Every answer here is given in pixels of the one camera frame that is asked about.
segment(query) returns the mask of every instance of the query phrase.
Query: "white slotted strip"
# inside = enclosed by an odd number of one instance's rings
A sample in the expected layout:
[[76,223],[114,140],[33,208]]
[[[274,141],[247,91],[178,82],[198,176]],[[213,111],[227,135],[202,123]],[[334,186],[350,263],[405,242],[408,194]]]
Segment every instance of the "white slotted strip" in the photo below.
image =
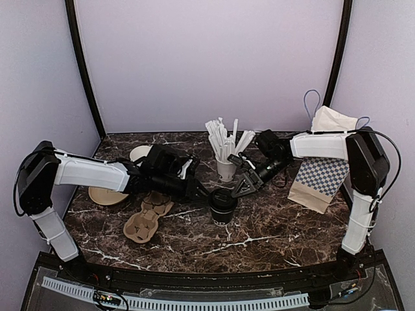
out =
[[[70,284],[63,280],[44,277],[42,287],[70,296],[72,298],[95,303],[92,299],[94,290]],[[123,295],[128,301],[131,311],[157,310],[157,311],[273,311],[289,310],[301,306],[309,306],[308,294],[292,295],[287,297],[258,299],[249,301],[221,301],[221,302],[195,302],[195,301],[166,301],[157,299],[146,299]],[[118,307],[126,310],[124,301]]]

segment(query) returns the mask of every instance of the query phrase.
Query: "black lid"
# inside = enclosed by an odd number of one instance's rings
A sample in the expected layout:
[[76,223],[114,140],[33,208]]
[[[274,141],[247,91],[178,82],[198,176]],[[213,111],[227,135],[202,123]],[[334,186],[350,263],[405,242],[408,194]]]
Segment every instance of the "black lid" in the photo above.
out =
[[225,188],[219,188],[209,194],[209,205],[217,211],[228,212],[238,206],[238,199],[232,198],[231,191]]

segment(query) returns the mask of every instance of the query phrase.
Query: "white arm segment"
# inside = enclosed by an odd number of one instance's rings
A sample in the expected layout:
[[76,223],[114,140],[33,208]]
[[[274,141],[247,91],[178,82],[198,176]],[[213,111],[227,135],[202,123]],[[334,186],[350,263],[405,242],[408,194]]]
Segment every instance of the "white arm segment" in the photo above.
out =
[[348,160],[346,137],[350,134],[312,135],[301,133],[291,141],[291,152],[294,157],[333,157]]
[[365,196],[353,190],[353,207],[351,208],[348,230],[342,242],[342,249],[352,255],[356,255],[362,250],[368,230],[372,228],[370,223],[373,212],[370,213],[369,210],[373,200],[371,196]]
[[100,187],[121,192],[130,178],[121,163],[99,163],[60,154],[56,157],[61,163],[54,179],[55,185]]
[[48,207],[40,214],[31,215],[30,218],[36,222],[45,236],[46,242],[52,245],[56,254],[64,262],[78,256],[75,241],[53,207]]

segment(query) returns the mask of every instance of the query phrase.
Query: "white wall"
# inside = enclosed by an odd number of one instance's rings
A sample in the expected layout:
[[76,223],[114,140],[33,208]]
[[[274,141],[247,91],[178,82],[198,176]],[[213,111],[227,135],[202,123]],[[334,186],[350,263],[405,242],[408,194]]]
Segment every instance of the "white wall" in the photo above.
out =
[[326,92],[342,0],[76,1],[108,132],[304,130]]
[[[369,115],[371,126],[400,147],[403,170],[385,197],[374,229],[406,310],[415,310],[415,2],[353,3],[350,31],[333,108],[353,116]],[[394,149],[384,142],[396,172]]]
[[[91,155],[93,125],[65,15],[64,1],[0,1],[0,309],[19,310],[39,250],[28,217],[18,218],[12,186],[23,158],[42,140]],[[53,196],[62,215],[73,187]]]

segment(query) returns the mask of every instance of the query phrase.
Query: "marble table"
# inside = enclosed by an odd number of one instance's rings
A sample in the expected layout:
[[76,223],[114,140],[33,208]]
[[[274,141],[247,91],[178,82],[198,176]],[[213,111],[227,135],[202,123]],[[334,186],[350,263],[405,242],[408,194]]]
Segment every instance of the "marble table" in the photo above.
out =
[[[208,190],[232,188],[235,184],[220,183],[208,135],[203,132],[108,135],[96,157],[128,157],[133,148],[142,144],[168,144],[196,154],[201,159],[196,177]],[[246,153],[256,160],[262,158],[254,144]],[[206,203],[176,203],[159,219],[151,241],[136,244],[123,235],[123,226],[132,214],[141,210],[144,194],[103,207],[91,201],[85,187],[79,187],[75,193],[64,221],[88,261],[114,267],[226,273],[276,270],[335,260],[347,228],[348,206],[341,193],[335,196],[325,214],[288,200],[300,164],[295,161],[289,167],[286,187],[280,188],[284,184],[280,174],[261,192],[241,198],[232,222],[226,227],[213,223]]]

